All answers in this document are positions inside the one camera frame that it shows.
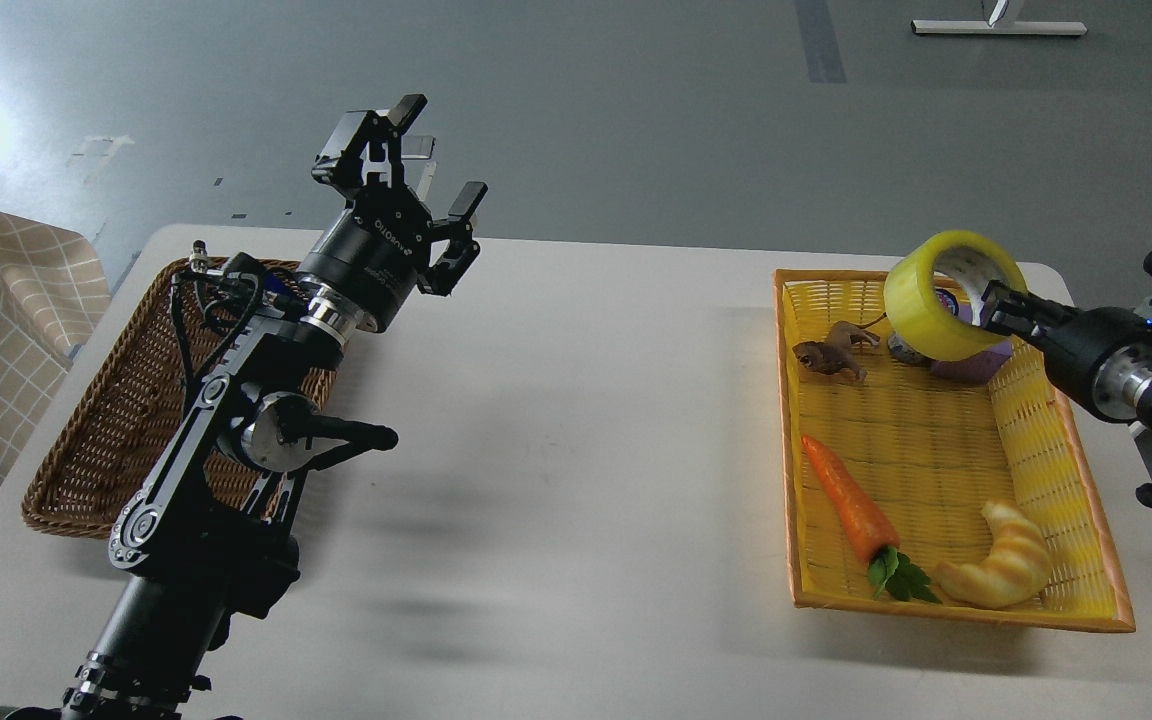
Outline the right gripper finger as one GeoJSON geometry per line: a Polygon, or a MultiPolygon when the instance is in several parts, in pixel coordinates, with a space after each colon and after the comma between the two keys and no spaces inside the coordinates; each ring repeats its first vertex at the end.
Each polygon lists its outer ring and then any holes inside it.
{"type": "Polygon", "coordinates": [[[1036,310],[1028,291],[1011,290],[1005,283],[991,281],[975,311],[975,325],[998,336],[1032,338],[1037,328],[1036,310]]]}

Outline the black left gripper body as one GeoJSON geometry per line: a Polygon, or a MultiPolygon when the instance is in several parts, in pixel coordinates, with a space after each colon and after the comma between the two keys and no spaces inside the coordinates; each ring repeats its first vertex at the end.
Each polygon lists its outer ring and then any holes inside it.
{"type": "Polygon", "coordinates": [[[369,332],[388,331],[433,259],[431,223],[411,190],[361,192],[297,266],[297,281],[329,287],[361,306],[369,332]]]}

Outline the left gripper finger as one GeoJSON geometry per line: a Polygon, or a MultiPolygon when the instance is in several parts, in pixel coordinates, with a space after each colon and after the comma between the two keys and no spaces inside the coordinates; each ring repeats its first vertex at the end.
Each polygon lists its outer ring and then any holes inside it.
{"type": "Polygon", "coordinates": [[[314,182],[346,200],[407,190],[403,137],[426,105],[426,94],[404,94],[393,108],[347,111],[314,158],[314,182]]]}
{"type": "Polygon", "coordinates": [[[473,238],[473,215],[488,194],[488,184],[470,181],[453,200],[447,217],[430,225],[430,242],[447,242],[444,253],[417,273],[420,293],[448,296],[467,270],[479,258],[480,243],[473,238]]]}

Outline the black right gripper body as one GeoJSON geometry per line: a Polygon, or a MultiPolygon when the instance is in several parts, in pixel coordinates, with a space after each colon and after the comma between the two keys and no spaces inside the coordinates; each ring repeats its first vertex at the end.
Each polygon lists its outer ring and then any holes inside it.
{"type": "Polygon", "coordinates": [[[1052,386],[1094,416],[1134,416],[1126,376],[1144,365],[1152,342],[1149,323],[1123,306],[1079,310],[1030,300],[1034,329],[1026,341],[1044,355],[1052,386]]]}

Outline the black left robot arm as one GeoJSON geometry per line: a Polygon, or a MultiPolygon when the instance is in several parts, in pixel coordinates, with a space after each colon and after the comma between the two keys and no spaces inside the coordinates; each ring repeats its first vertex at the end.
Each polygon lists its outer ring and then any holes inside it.
{"type": "Polygon", "coordinates": [[[397,446],[393,429],[323,414],[300,387],[338,367],[353,334],[387,331],[411,291],[447,296],[480,252],[483,182],[442,219],[406,183],[402,143],[426,104],[404,94],[340,118],[311,174],[344,206],[291,273],[244,252],[214,266],[195,242],[169,286],[179,427],[109,530],[109,564],[129,579],[59,706],[14,719],[177,719],[210,688],[198,667],[233,616],[268,616],[300,579],[306,475],[397,446]]]}

